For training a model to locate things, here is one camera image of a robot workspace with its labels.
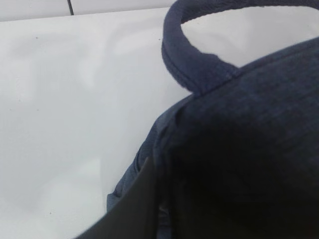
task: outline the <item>black bag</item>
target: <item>black bag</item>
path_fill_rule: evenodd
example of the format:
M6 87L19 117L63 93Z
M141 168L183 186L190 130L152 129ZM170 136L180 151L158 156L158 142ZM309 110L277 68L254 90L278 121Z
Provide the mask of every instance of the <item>black bag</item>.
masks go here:
M79 239L319 237L319 38L237 68L198 51L180 27L273 5L319 9L319 0L171 7L163 59L193 94L157 119L109 212Z

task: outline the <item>denim fabric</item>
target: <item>denim fabric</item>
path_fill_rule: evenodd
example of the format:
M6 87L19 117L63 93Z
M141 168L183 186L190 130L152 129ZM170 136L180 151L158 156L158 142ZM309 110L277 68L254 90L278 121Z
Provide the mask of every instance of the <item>denim fabric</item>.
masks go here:
M172 194L170 182L183 165L183 170L201 172L204 184L226 202L318 204L319 38L237 68L199 52L181 31L181 23L205 14L264 5L319 9L318 0L178 0L171 7L164 23L162 55L170 73L193 96L155 122L108 196L108 210L129 189L150 155L164 198ZM188 158L192 167L178 161L180 156ZM209 167L202 167L203 162ZM279 225L287 229L280 221L287 215L299 215L295 223L303 225L309 223L305 213L311 216L316 211L297 212L291 207L283 212L277 207L245 213L245 223L271 232ZM170 238L167 210L162 209L159 217L158 238Z

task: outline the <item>bag handle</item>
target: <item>bag handle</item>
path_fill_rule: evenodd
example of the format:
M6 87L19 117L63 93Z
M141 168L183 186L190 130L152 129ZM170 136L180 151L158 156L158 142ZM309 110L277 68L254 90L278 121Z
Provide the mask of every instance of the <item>bag handle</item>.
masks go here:
M309 6L319 9L319 0L178 0L165 21L162 57L168 71L195 95L216 89L239 74L240 69L214 54L201 53L190 44L181 24L194 18L250 6Z

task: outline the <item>white surface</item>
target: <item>white surface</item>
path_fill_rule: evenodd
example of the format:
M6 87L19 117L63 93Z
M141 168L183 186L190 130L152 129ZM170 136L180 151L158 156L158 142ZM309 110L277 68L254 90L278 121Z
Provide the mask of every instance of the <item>white surface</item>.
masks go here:
M1 239L69 239L103 215L154 120L188 94L162 63L166 11L0 23ZM318 36L318 16L254 8L183 29L244 65Z
M72 0L74 14L168 7L175 0Z
M0 21L68 15L67 0L0 0Z
M319 36L319 11L310 7L249 7L183 24L200 51L241 67L262 56Z

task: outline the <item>fabric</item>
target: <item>fabric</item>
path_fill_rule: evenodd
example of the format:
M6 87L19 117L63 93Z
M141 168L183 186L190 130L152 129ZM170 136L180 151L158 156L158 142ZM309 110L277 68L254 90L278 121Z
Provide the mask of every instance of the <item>fabric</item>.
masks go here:
M237 68L199 52L180 27L205 14L268 5L319 9L318 0L178 0L171 7L162 55L193 95L155 122L108 196L108 210L151 155L168 202L158 238L170 238L170 228L183 239L247 230L252 238L319 236L319 38ZM221 226L215 219L223 215Z

